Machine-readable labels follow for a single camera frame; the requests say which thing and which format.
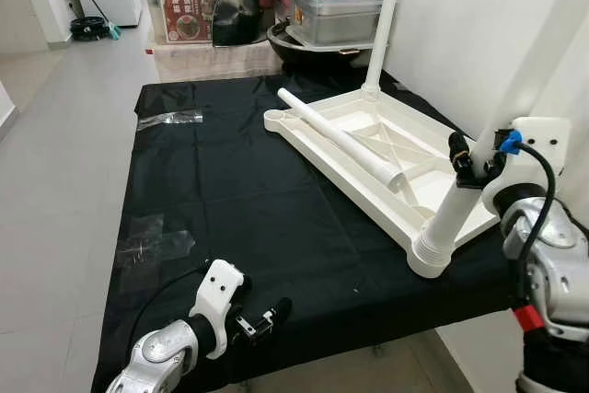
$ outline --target black tablecloth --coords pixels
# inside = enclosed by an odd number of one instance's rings
[[[284,109],[279,87],[310,102],[356,89],[364,74],[143,88],[139,119],[199,110],[203,121],[160,124],[135,137],[94,392],[125,366],[130,328],[145,299],[204,259],[226,259],[251,277],[246,318],[258,318],[282,296],[293,299],[294,309],[270,339],[204,361],[178,391],[221,387],[508,307],[496,227],[461,248],[440,278],[422,279],[401,247],[280,135],[264,130],[263,112]],[[421,98],[397,91],[390,77],[381,83],[451,124]],[[180,280],[156,298],[134,338],[185,318],[201,278]]]

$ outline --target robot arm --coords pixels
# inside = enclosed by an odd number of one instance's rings
[[[564,168],[569,131],[564,119],[515,119],[497,132],[484,177],[473,172],[462,136],[449,140],[457,186],[482,189],[487,209],[501,217],[512,310],[525,333],[519,392],[589,391],[587,236],[554,199],[553,170]]]
[[[503,252],[516,260],[542,197],[518,200],[502,216]],[[589,248],[587,237],[554,202],[525,262],[525,301],[514,308],[524,330],[518,391],[589,391]]]
[[[107,393],[169,393],[199,359],[223,355],[229,344],[225,328],[228,316],[236,295],[247,285],[247,277],[233,265],[224,260],[213,261],[189,317],[147,333],[135,343],[131,361],[112,381]],[[237,336],[254,342],[271,332],[274,325],[281,324],[290,310],[291,301],[283,298],[264,313],[255,327],[237,317]]]

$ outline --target white plastic tube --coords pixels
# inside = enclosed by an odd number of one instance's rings
[[[494,114],[487,121],[471,156],[475,170],[482,173],[484,162],[493,156],[494,133],[506,128],[516,117],[529,115],[540,93],[554,74],[589,14],[589,0],[556,0],[540,32],[507,88]],[[407,261],[426,278],[439,276],[450,263],[456,235],[477,203],[479,191],[459,189],[454,184],[436,215],[413,241]]]
[[[376,26],[375,44],[370,56],[370,64],[368,65],[368,74],[366,74],[366,81],[362,85],[362,90],[370,94],[380,91],[378,82],[380,80],[380,72],[383,69],[383,63],[385,62],[388,34],[393,21],[396,3],[397,0],[383,0],[383,6],[380,10],[380,18]]]
[[[407,192],[407,189],[404,189],[407,181],[400,168],[383,160],[370,149],[358,143],[346,132],[336,127],[331,121],[303,103],[283,87],[278,90],[278,97],[300,117],[305,119],[316,131],[333,141],[343,152],[352,157],[370,175],[387,186],[388,189],[395,193],[399,191],[403,191],[403,193]]]

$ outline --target black cable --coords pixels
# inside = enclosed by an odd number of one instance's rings
[[[178,281],[186,278],[187,276],[191,276],[194,273],[203,273],[206,272],[209,267],[210,267],[210,261],[206,260],[204,262],[203,265],[196,267],[194,269],[191,269],[187,272],[184,272],[174,278],[172,278],[171,280],[169,280],[168,282],[160,285],[156,291],[149,297],[147,298],[147,300],[144,302],[144,304],[142,305],[141,309],[139,309],[139,313],[137,313],[137,316],[135,317],[135,320],[133,322],[133,325],[131,327],[131,331],[129,332],[129,338],[127,339],[127,347],[125,350],[125,358],[129,359],[131,357],[131,348],[133,347],[133,336],[135,334],[135,330],[137,329],[137,325],[139,324],[139,320],[141,319],[141,317],[143,316],[143,314],[145,313],[145,311],[147,310],[147,308],[149,306],[151,306],[151,303],[154,302],[154,300],[161,295],[162,292],[164,292],[167,288],[169,288],[170,285],[177,283]]]
[[[552,202],[554,202],[554,197],[556,194],[556,177],[554,176],[554,171],[552,170],[552,166],[548,162],[546,158],[544,158],[536,149],[530,147],[524,143],[515,143],[514,147],[521,149],[524,152],[527,152],[533,158],[535,158],[539,163],[540,166],[544,169],[546,173],[546,178],[548,180],[548,188],[546,189],[546,197],[544,198],[544,204],[542,205],[542,209],[540,209],[540,214],[537,217],[536,222],[532,226],[532,230],[530,231],[530,235],[525,240],[524,246],[522,247],[522,251],[519,255],[519,260],[525,260],[527,255],[530,252],[530,249],[534,245],[534,242],[537,240],[537,236],[546,221],[546,217],[549,214],[550,206]]]
[[[576,225],[579,228],[579,230],[583,233],[583,235],[585,235],[586,238],[589,239],[589,229],[587,227],[585,227],[574,216],[572,216],[571,209],[569,209],[569,207],[562,200],[559,200],[558,198],[555,198],[555,200],[560,203],[560,205],[562,206],[562,209],[564,210],[564,212],[567,214],[567,216],[571,220],[571,223]]]
[[[555,193],[556,193],[556,177],[554,176],[554,171],[550,166],[548,160],[543,157],[536,149],[530,147],[528,144],[516,142],[514,143],[514,147],[521,149],[522,151],[528,153],[533,158],[535,158],[540,166],[544,169],[546,173],[546,178],[548,180],[548,188],[546,190],[546,197],[544,198],[544,204],[542,204],[542,208],[540,209],[540,213],[537,217],[536,222],[532,226],[530,233],[525,240],[524,246],[517,257],[515,262],[510,263],[510,268],[512,272],[515,272],[515,280],[516,280],[516,299],[515,302],[517,306],[524,306],[527,304],[525,300],[525,278],[524,275],[526,273],[526,264],[527,264],[527,257],[529,255],[530,249],[534,246],[534,243],[537,240],[537,236],[546,221],[546,217],[549,214],[550,206],[552,202],[554,202]]]

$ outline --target broom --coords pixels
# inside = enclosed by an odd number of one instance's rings
[[[104,17],[104,20],[107,22],[107,26],[109,27],[110,38],[113,40],[120,39],[121,38],[121,29],[109,20],[107,15],[104,14],[104,11],[102,11],[102,8],[100,8],[100,6],[98,6],[98,3],[96,2],[96,0],[91,0],[91,1],[94,4],[94,6],[97,8],[97,10],[100,12],[100,14]]]

